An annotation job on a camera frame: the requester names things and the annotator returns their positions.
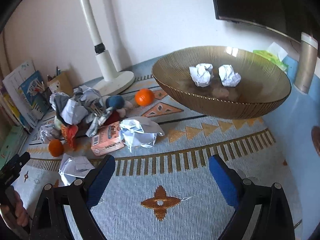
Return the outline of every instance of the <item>black screen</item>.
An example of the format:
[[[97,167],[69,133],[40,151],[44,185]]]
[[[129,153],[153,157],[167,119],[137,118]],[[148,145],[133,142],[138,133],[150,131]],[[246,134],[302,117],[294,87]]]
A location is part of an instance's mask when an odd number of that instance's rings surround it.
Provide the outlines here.
[[[217,19],[268,27],[301,40],[301,32],[320,42],[320,0],[213,0]]]

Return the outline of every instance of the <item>orange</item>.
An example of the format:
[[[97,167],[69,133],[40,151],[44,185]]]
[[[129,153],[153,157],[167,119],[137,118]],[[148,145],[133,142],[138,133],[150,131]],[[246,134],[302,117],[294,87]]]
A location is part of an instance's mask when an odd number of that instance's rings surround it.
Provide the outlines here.
[[[155,95],[150,89],[143,88],[136,93],[134,99],[139,106],[147,106],[153,102]]]
[[[53,157],[58,157],[64,152],[63,145],[58,139],[54,139],[49,143],[48,150]]]

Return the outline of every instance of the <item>white lamp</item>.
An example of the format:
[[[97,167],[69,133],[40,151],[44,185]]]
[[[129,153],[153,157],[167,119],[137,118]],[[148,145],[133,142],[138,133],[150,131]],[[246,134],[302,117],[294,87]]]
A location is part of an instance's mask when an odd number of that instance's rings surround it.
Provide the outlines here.
[[[96,59],[103,75],[103,80],[94,86],[101,95],[116,95],[127,89],[134,81],[134,74],[131,71],[117,72],[108,50],[106,50],[97,24],[94,20],[89,0],[80,0],[85,21],[94,44]]]

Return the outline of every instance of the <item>white wall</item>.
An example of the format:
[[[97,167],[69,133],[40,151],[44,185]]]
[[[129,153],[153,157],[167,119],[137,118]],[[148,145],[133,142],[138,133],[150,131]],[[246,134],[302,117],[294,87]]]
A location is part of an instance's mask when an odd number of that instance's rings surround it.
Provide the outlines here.
[[[276,41],[291,57],[299,57],[289,40],[277,33],[216,20],[212,0],[90,1],[118,70],[197,45],[252,51]],[[23,0],[5,27],[5,44],[11,68],[32,58],[46,76],[58,65],[71,69],[74,86],[102,76],[79,0]]]

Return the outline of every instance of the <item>human hand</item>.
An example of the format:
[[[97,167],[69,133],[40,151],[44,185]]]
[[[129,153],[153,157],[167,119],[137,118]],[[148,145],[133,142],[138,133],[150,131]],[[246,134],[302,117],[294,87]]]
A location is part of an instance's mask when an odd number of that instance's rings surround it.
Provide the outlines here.
[[[18,192],[14,191],[14,197],[16,201],[15,206],[15,215],[17,217],[17,224],[19,226],[25,227],[29,223],[28,213],[26,209],[23,207],[23,202],[20,198],[20,195]],[[10,209],[6,205],[0,205],[0,214],[4,220],[4,222],[7,224],[7,226],[12,229],[12,223],[10,222],[9,218],[7,217],[7,214],[10,212]]]

